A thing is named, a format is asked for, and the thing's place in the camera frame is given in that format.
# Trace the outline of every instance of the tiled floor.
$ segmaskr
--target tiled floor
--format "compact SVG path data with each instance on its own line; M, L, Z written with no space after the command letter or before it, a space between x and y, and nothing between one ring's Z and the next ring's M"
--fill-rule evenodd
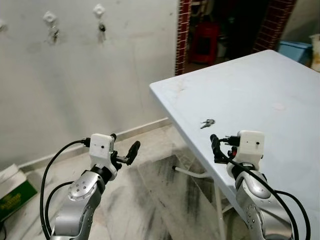
M123 141L114 149L126 155L136 140L141 147L131 166L123 166L106 185L90 231L91 240L218 240L217 211L212 180L194 179L172 170L178 165L204 171L176 129L169 125ZM87 153L53 164L45 195L58 184L75 180L90 169ZM44 168L28 172L39 188ZM52 221L66 189L51 200ZM45 239L39 217L39 194L5 221L9 240ZM248 240L245 224L233 210L225 213L228 240Z

